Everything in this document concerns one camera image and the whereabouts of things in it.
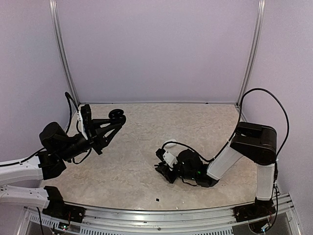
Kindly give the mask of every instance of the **black cylindrical joint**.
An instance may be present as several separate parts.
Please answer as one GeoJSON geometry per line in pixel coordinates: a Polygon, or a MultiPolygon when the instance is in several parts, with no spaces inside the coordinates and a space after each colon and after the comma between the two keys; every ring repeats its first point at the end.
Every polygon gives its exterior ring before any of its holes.
{"type": "Polygon", "coordinates": [[[89,141],[81,133],[75,135],[74,138],[76,139],[75,142],[70,143],[67,148],[57,153],[64,161],[71,160],[91,148],[89,141]]]}

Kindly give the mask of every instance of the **white plastic cover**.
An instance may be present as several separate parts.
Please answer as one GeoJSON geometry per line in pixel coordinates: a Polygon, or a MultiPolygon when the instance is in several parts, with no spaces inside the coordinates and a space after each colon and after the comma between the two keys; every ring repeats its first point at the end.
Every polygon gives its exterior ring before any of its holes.
{"type": "Polygon", "coordinates": [[[241,153],[228,145],[214,162],[209,165],[207,175],[215,180],[219,180],[242,156],[241,153]]]}
{"type": "Polygon", "coordinates": [[[256,198],[262,201],[268,201],[272,198],[274,183],[275,164],[258,165],[257,164],[257,189],[256,198]]]}

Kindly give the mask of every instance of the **white connector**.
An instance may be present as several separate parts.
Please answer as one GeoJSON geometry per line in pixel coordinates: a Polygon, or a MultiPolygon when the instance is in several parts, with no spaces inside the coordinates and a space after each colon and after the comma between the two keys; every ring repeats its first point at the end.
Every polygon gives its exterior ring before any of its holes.
{"type": "MultiPolygon", "coordinates": [[[[176,139],[170,139],[168,141],[165,141],[163,144],[167,143],[167,142],[177,142],[176,139]]],[[[165,145],[164,147],[165,148],[171,148],[171,147],[174,147],[175,145],[177,145],[176,143],[168,143],[167,145],[165,145]]]]}
{"type": "Polygon", "coordinates": [[[261,230],[263,231],[263,232],[265,232],[265,229],[267,229],[269,227],[269,224],[267,223],[266,225],[264,225],[262,228],[261,228],[261,230]]]}
{"type": "Polygon", "coordinates": [[[177,162],[178,162],[176,157],[173,154],[171,154],[169,151],[166,151],[163,154],[163,159],[169,165],[170,170],[173,170],[174,164],[177,164],[177,162]]]}

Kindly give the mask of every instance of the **aluminum frame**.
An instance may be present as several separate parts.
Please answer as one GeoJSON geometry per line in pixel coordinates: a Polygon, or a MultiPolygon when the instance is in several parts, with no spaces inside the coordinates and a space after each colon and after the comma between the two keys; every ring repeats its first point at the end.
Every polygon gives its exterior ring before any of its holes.
{"type": "MultiPolygon", "coordinates": [[[[59,21],[59,15],[58,15],[58,6],[56,0],[49,0],[50,3],[50,12],[51,12],[51,17],[52,17],[52,22],[54,26],[54,32],[55,32],[55,37],[56,37],[56,42],[58,45],[59,49],[59,54],[60,58],[62,61],[63,69],[66,75],[66,80],[67,80],[67,85],[69,87],[69,90],[73,96],[73,99],[75,100],[75,103],[77,106],[80,103],[79,98],[78,98],[78,93],[75,89],[75,85],[69,70],[68,62],[67,62],[67,57],[66,57],[66,52],[63,44],[63,39],[62,39],[62,33],[61,33],[61,27],[60,27],[60,21],[59,21]]],[[[245,70],[245,76],[243,83],[240,88],[239,92],[239,97],[237,101],[234,102],[207,102],[208,104],[239,104],[243,94],[246,92],[252,69],[253,69],[253,64],[257,52],[257,47],[259,44],[259,39],[260,39],[260,34],[261,34],[261,28],[262,28],[262,23],[263,23],[263,17],[264,17],[264,10],[265,10],[265,0],[259,0],[258,4],[258,12],[257,12],[257,19],[256,19],[256,24],[255,24],[255,29],[253,33],[253,39],[252,39],[252,45],[249,53],[249,58],[247,62],[247,67],[245,70]]]]}
{"type": "Polygon", "coordinates": [[[248,64],[247,64],[246,71],[245,71],[244,81],[243,81],[243,84],[241,86],[241,90],[239,93],[237,104],[240,103],[244,93],[247,90],[248,84],[249,84],[249,80],[251,77],[253,64],[254,64],[254,60],[255,60],[255,56],[256,56],[256,52],[257,52],[259,41],[260,41],[262,23],[263,23],[263,18],[264,18],[264,11],[265,11],[265,0],[259,0],[258,14],[257,14],[256,23],[255,23],[254,33],[253,33],[251,50],[250,50],[250,54],[249,54],[248,64]]]}
{"type": "Polygon", "coordinates": [[[67,62],[67,56],[65,53],[63,39],[62,39],[60,20],[59,20],[59,15],[58,15],[58,6],[57,6],[56,0],[49,0],[49,5],[50,5],[50,12],[51,12],[51,17],[52,17],[54,33],[55,33],[55,39],[56,39],[56,43],[58,46],[59,55],[60,55],[61,62],[62,62],[62,67],[63,67],[65,77],[67,80],[67,85],[76,105],[78,106],[80,104],[79,98],[78,98],[78,94],[75,89],[75,85],[74,85],[72,76],[70,74],[70,70],[69,70],[69,66],[67,62]]]}
{"type": "MultiPolygon", "coordinates": [[[[86,208],[85,218],[82,224],[71,222],[73,231],[71,234],[205,234],[213,231],[229,230],[236,225],[246,224],[247,222],[237,223],[233,214],[236,206],[227,206],[211,209],[186,210],[186,211],[133,211],[121,209],[109,209],[102,207],[92,207],[81,204],[86,208]]],[[[295,213],[293,203],[289,194],[278,196],[278,214],[286,213],[289,217],[289,224],[293,235],[301,235],[301,228],[298,217],[295,213]]],[[[249,223],[261,220],[254,219],[249,223]]],[[[42,214],[44,226],[58,225],[66,222],[42,214]]],[[[38,212],[35,209],[24,208],[21,215],[21,225],[18,235],[25,235],[29,222],[39,223],[38,212]]]]}

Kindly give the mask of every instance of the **small black object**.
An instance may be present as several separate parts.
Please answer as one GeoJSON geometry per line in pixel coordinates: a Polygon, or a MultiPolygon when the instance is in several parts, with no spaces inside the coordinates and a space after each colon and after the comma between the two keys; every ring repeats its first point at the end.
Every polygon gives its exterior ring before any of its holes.
{"type": "Polygon", "coordinates": [[[269,212],[272,214],[276,213],[272,199],[261,201],[255,198],[254,203],[234,208],[235,218],[238,223],[268,216],[269,212]]]}
{"type": "Polygon", "coordinates": [[[43,214],[66,221],[82,223],[86,211],[85,208],[66,204],[56,187],[45,186],[44,189],[48,193],[49,205],[46,209],[43,209],[43,214]]]}

